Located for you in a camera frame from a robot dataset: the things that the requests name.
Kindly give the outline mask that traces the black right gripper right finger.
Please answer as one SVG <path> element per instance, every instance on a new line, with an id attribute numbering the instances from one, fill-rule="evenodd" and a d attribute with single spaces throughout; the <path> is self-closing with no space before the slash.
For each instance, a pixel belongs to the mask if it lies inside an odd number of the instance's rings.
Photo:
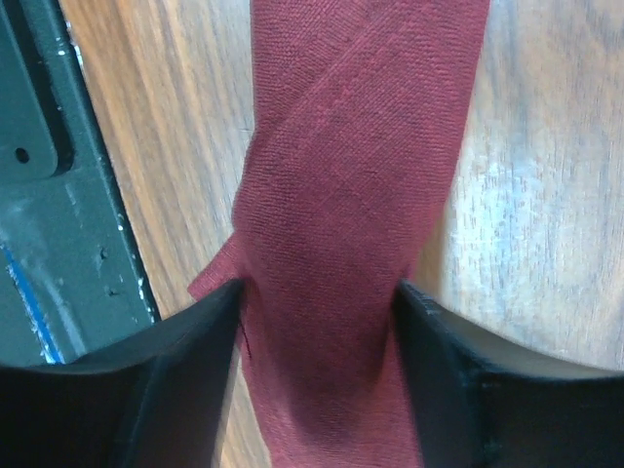
<path id="1" fill-rule="evenodd" d="M 622 466 L 622 372 L 526 348 L 408 282 L 393 313 L 425 466 Z"/>

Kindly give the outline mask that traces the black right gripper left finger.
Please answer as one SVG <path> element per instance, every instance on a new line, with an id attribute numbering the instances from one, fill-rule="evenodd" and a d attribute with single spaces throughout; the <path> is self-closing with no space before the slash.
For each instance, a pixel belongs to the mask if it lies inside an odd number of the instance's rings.
<path id="1" fill-rule="evenodd" d="M 5 467 L 208 467 L 243 284 L 66 365 L 1 369 Z"/>

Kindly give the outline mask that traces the dark red cloth napkin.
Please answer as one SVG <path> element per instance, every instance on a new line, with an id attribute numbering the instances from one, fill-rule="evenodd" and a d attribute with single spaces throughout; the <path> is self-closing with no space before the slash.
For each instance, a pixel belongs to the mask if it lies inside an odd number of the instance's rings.
<path id="1" fill-rule="evenodd" d="M 391 302 L 444 209 L 486 1 L 254 1 L 233 234 L 243 371 L 276 467 L 417 467 Z"/>

